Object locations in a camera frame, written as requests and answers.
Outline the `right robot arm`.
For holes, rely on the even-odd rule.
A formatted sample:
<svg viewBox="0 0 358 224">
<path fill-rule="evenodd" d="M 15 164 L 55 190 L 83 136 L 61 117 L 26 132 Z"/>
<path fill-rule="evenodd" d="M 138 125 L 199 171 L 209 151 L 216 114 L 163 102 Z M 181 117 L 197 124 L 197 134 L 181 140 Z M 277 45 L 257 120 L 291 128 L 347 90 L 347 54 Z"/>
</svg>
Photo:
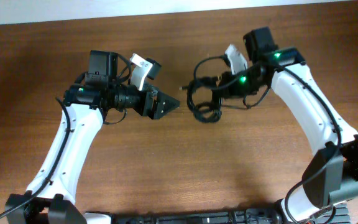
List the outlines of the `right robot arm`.
<svg viewBox="0 0 358 224">
<path fill-rule="evenodd" d="M 358 197 L 358 132 L 334 109 L 294 47 L 281 49 L 270 29 L 247 33 L 246 54 L 230 45 L 223 60 L 222 98 L 254 95 L 265 86 L 288 106 L 313 155 L 299 183 L 275 204 L 274 223 L 331 223 L 338 206 Z"/>
</svg>

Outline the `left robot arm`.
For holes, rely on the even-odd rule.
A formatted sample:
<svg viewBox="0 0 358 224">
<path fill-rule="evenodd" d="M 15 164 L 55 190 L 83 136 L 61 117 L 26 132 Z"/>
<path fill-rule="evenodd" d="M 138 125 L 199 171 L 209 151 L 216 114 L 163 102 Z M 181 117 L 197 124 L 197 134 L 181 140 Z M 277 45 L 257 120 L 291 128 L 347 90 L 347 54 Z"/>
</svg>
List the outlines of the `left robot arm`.
<svg viewBox="0 0 358 224">
<path fill-rule="evenodd" d="M 65 92 L 62 118 L 49 152 L 24 194 L 12 194 L 3 216 L 9 223 L 112 223 L 106 212 L 81 213 L 76 189 L 93 139 L 107 125 L 110 109 L 160 119 L 179 107 L 178 100 L 148 84 L 161 65 L 133 54 L 92 50 L 89 69 Z"/>
</svg>

